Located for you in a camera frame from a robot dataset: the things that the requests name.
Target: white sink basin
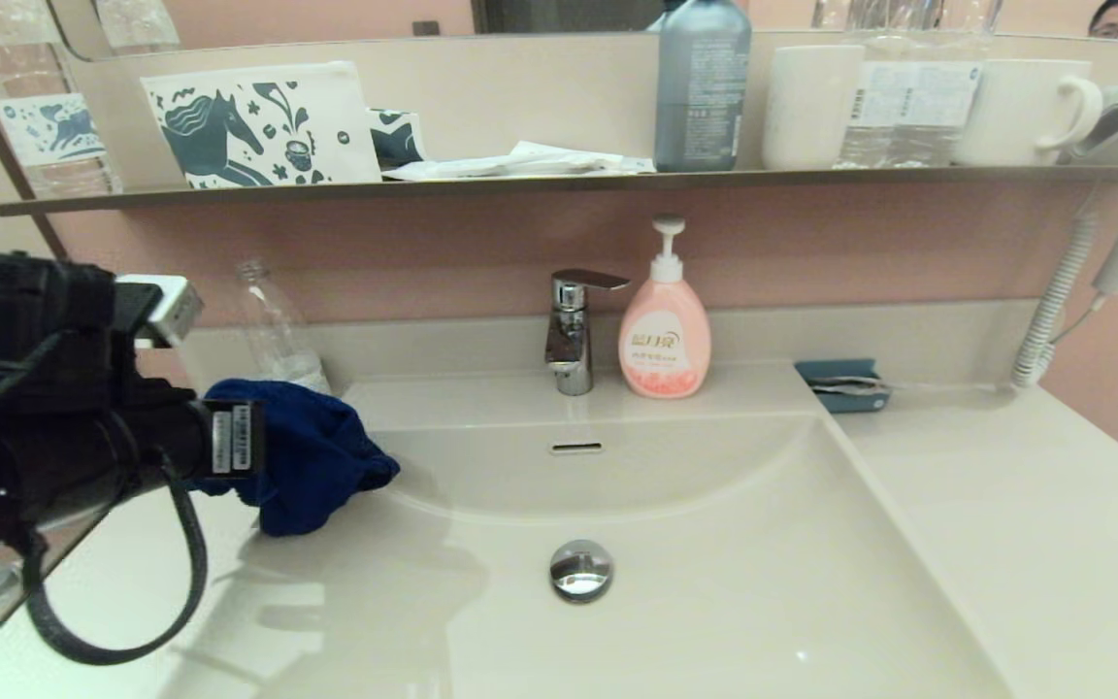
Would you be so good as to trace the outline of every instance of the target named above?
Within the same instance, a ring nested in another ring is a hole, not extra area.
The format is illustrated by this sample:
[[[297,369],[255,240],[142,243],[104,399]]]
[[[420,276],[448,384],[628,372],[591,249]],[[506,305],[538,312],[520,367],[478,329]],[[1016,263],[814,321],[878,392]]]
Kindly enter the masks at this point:
[[[169,696],[1011,696],[819,410],[373,437],[398,481],[249,542]],[[585,606],[575,539],[616,565]]]

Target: soap dispenser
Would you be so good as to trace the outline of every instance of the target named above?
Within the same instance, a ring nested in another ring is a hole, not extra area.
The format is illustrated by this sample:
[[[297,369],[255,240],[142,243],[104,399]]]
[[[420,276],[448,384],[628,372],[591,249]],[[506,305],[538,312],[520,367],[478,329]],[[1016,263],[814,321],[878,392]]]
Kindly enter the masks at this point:
[[[710,369],[710,319],[684,282],[684,264],[672,252],[684,218],[661,214],[653,227],[662,234],[662,253],[650,265],[620,327],[620,368],[636,394],[647,398],[684,398],[695,394]]]

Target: shelf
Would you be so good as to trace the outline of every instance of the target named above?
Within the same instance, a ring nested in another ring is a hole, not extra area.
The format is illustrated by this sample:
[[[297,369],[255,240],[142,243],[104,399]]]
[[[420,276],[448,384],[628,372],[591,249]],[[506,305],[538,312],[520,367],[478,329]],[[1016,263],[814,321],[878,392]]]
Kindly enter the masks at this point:
[[[1118,168],[919,168],[888,171],[646,173],[620,177],[553,177],[382,181],[369,185],[319,185],[239,189],[169,189],[125,195],[79,196],[0,202],[0,217],[64,211],[206,207],[221,204],[329,202],[335,199],[392,199],[401,196],[527,195],[538,191],[650,191],[740,187],[904,185],[961,181],[1118,181]]]

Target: chrome faucet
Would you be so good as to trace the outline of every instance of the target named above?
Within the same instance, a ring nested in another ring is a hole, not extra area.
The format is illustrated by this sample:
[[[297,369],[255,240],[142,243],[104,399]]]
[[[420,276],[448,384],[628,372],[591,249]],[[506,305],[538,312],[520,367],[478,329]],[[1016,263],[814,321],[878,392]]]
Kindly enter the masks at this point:
[[[585,395],[594,389],[585,289],[616,291],[629,283],[622,276],[591,273],[589,270],[559,270],[550,275],[547,367],[556,374],[559,394]]]

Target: countertop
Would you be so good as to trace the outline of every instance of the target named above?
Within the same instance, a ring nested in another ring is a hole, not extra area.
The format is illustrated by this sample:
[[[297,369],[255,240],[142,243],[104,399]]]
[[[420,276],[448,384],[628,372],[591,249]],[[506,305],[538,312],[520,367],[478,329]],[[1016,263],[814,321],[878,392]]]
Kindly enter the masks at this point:
[[[948,593],[973,611],[1017,696],[1118,699],[1112,438],[1040,389],[1015,398],[974,388],[903,390],[882,413],[837,422],[912,522]],[[256,512],[234,497],[197,497],[196,504],[211,584],[189,629],[136,663],[88,668],[59,659],[18,612],[0,631],[0,698],[180,696],[174,677],[184,664],[217,663],[202,645],[229,606],[227,580],[243,575],[239,550],[254,536]],[[58,614],[91,642],[127,646],[167,627],[187,583],[172,508],[154,492],[106,518],[50,577],[49,592]],[[281,589],[280,603],[299,602]],[[280,629],[278,641],[291,653],[319,650],[322,636]],[[283,654],[226,668],[243,691],[209,687],[206,696],[272,696],[266,681],[284,672]]]

